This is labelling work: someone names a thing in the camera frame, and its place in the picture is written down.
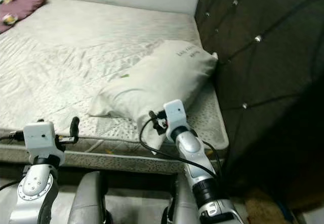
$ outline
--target dark gray headboard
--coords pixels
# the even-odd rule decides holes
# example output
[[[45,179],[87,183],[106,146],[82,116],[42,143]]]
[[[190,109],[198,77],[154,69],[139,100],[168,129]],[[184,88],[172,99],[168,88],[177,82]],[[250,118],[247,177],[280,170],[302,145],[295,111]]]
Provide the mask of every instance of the dark gray headboard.
[[[324,0],[199,0],[195,18],[203,47],[220,58],[213,81],[230,141],[228,171],[258,164],[256,151],[277,153],[265,165],[300,157],[312,143],[292,136],[285,145],[275,128],[323,71]],[[270,133],[280,138],[271,146]]]

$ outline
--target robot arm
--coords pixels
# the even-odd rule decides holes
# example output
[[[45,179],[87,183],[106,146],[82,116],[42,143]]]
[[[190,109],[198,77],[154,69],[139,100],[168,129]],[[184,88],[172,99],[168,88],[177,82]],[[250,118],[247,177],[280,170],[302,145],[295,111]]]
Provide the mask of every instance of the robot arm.
[[[190,131],[182,102],[174,100],[166,103],[164,110],[168,123],[167,138],[176,143],[180,155],[215,173],[205,154],[203,142]],[[221,186],[208,172],[186,163],[185,175],[196,200],[201,223],[230,221],[243,224]]]
[[[9,224],[49,224],[52,204],[58,194],[57,168],[64,163],[62,144],[76,143],[79,119],[73,118],[70,134],[55,135],[51,122],[32,123],[24,127],[23,138],[32,164],[19,183],[17,204]]]

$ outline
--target mattress fabric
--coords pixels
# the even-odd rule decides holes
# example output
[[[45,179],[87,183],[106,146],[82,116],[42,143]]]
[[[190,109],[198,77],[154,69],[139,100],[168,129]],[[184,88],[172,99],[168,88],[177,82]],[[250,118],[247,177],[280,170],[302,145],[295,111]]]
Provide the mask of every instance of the mattress fabric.
[[[0,129],[21,129],[38,119],[68,133],[138,142],[130,119],[89,117],[93,95],[151,53],[161,39],[201,46],[194,18],[105,4],[48,0],[0,35]],[[189,124],[216,148],[228,139],[211,84],[188,111]]]

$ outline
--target bed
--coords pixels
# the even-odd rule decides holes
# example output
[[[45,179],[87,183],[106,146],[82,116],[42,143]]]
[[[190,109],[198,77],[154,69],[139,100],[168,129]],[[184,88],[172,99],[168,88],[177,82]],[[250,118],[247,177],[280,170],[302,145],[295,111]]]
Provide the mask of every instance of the bed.
[[[164,39],[201,47],[191,15],[75,0],[47,0],[0,34],[0,135],[38,119],[68,134],[80,118],[81,139],[66,151],[69,166],[140,172],[178,172],[181,164],[157,158],[138,144],[136,124],[89,117],[96,91],[145,57]],[[225,151],[228,138],[213,85],[208,82],[188,113],[206,142]],[[165,142],[161,148],[174,152]],[[0,161],[27,162],[23,143],[1,142]]]

